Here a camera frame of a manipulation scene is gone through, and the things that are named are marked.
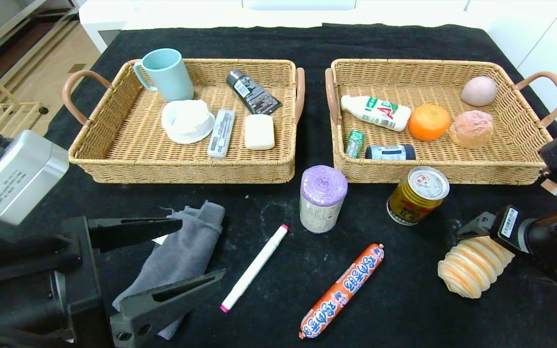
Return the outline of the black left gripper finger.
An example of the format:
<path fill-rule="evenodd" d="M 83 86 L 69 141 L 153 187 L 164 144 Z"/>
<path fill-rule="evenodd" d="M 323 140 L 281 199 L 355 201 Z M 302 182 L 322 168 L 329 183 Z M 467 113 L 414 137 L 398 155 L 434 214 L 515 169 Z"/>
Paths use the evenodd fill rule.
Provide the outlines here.
<path fill-rule="evenodd" d="M 139 348 L 172 322 L 181 319 L 212 297 L 220 288 L 226 269 L 192 279 L 155 287 L 121 300 L 110 317 L 117 348 Z"/>
<path fill-rule="evenodd" d="M 102 253 L 134 246 L 183 227 L 180 218 L 100 218 L 87 220 L 91 244 Z"/>

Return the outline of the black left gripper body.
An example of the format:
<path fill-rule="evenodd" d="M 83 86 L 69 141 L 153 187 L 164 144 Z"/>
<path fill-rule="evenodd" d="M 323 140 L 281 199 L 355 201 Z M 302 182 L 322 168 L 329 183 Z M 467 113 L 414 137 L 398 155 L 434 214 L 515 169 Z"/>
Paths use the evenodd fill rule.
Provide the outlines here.
<path fill-rule="evenodd" d="M 0 348 L 112 348 L 87 220 L 0 233 Z"/>

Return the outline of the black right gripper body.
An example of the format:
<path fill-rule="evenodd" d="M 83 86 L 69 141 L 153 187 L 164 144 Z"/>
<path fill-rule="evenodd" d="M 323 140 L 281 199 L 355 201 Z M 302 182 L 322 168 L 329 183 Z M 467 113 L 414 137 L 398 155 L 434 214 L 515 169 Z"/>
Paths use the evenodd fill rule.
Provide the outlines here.
<path fill-rule="evenodd" d="M 503 207 L 491 229 L 491 238 L 517 256 L 552 258 L 554 244 L 550 229 L 554 215 L 540 218 L 527 216 L 513 205 Z"/>

